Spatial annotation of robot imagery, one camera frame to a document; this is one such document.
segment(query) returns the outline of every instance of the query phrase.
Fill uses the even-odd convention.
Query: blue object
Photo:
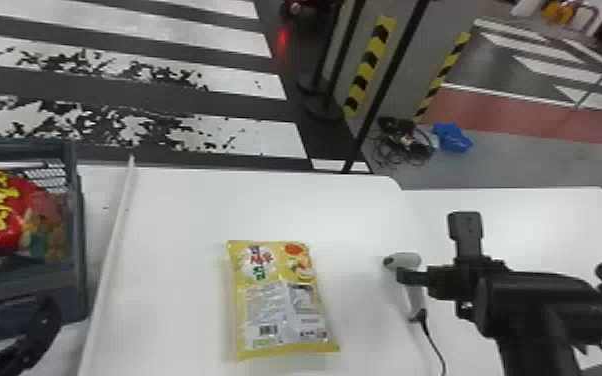
[[[443,150],[465,153],[474,146],[455,123],[436,123],[432,133],[439,136],[439,144]]]

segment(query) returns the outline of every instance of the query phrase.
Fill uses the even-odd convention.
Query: tangled wires
[[[373,159],[380,167],[395,170],[408,163],[420,167],[434,155],[434,146],[429,136],[414,123],[394,118],[378,119],[380,126],[373,141]]]

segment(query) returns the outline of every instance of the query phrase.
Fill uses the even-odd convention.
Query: white countertop
[[[95,277],[124,172],[86,166],[80,172]],[[484,252],[514,270],[596,284],[593,270],[602,261],[596,188],[402,192],[376,176],[140,168],[131,194],[84,376],[438,375],[438,360],[419,328],[404,320],[403,291],[381,261],[409,250],[424,264],[452,262],[446,215],[454,210],[480,211]],[[310,245],[341,352],[235,362],[230,239]],[[428,299],[428,306],[449,375],[502,374],[495,344],[457,319],[451,302]],[[86,330],[86,323],[64,327],[27,374],[76,375]],[[592,349],[579,362],[602,363],[602,353]]]

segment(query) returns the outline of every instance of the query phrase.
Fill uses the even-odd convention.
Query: yellow snack bag
[[[230,241],[228,251],[235,275],[238,360],[338,351],[305,244]]]

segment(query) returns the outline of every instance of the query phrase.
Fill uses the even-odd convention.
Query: wheel
[[[287,17],[296,17],[303,11],[303,4],[296,0],[285,0],[284,7]]]

